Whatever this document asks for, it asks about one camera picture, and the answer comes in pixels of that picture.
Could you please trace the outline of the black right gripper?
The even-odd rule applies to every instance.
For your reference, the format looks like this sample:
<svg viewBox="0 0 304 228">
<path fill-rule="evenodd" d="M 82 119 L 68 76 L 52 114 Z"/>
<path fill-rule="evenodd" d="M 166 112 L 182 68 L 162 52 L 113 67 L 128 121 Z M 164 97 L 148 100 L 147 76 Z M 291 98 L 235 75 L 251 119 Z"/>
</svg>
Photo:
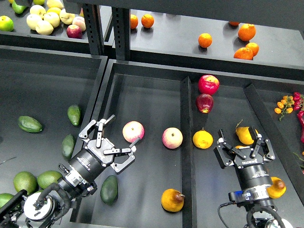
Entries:
<svg viewBox="0 0 304 228">
<path fill-rule="evenodd" d="M 218 130 L 219 139 L 214 153 L 222 169 L 235 166 L 237 178 L 242 190 L 257 186 L 270 187 L 273 182 L 264 162 L 273 161 L 275 154 L 269 139 L 249 129 L 253 143 L 249 146 L 233 147 L 224 138 L 223 130 Z"/>
</svg>

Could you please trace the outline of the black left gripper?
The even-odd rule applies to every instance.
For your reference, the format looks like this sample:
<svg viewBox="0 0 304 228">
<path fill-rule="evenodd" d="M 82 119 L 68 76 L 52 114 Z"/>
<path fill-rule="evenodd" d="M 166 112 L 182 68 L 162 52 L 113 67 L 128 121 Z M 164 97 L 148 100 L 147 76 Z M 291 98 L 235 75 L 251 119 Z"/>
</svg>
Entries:
<svg viewBox="0 0 304 228">
<path fill-rule="evenodd" d="M 135 161 L 136 144 L 141 140 L 136 138 L 127 148 L 115 148 L 114 144 L 104 138 L 104 129 L 115 120 L 115 115 L 99 121 L 91 120 L 78 134 L 78 137 L 87 143 L 69 161 L 70 166 L 78 172 L 85 181 L 94 181 L 107 166 L 120 174 Z M 96 140 L 90 140 L 89 134 L 97 130 Z M 116 157 L 128 156 L 122 163 L 115 163 Z"/>
</svg>

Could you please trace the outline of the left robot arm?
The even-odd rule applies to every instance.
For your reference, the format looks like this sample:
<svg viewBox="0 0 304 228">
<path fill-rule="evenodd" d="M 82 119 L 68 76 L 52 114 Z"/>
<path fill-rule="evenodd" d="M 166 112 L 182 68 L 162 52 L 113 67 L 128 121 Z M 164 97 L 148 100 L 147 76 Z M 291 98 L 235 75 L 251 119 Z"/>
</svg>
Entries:
<svg viewBox="0 0 304 228">
<path fill-rule="evenodd" d="M 28 195 L 26 190 L 19 191 L 0 209 L 0 226 L 16 228 L 21 215 L 26 217 L 26 226 L 38 222 L 40 227 L 49 228 L 68 213 L 75 199 L 93 195 L 97 190 L 95 179 L 107 168 L 112 167 L 119 174 L 135 160 L 137 136 L 127 148 L 116 148 L 104 137 L 104 129 L 115 119 L 92 120 L 80 133 L 79 138 L 85 146 L 68 162 L 69 168 L 58 167 L 65 176 L 50 184 L 42 192 Z"/>
</svg>

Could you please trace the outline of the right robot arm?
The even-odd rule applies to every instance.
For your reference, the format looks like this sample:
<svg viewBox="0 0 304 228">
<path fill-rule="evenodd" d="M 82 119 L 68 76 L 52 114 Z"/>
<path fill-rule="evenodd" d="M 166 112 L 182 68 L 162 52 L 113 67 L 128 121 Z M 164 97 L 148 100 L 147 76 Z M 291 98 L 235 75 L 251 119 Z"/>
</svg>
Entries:
<svg viewBox="0 0 304 228">
<path fill-rule="evenodd" d="M 235 168 L 240 190 L 228 194 L 229 204 L 246 209 L 246 228 L 285 228 L 287 225 L 278 215 L 267 192 L 274 184 L 265 166 L 265 162 L 276 158 L 271 142 L 253 127 L 248 130 L 252 145 L 240 148 L 232 146 L 224 138 L 223 131 L 219 130 L 219 139 L 213 150 L 221 168 Z"/>
</svg>

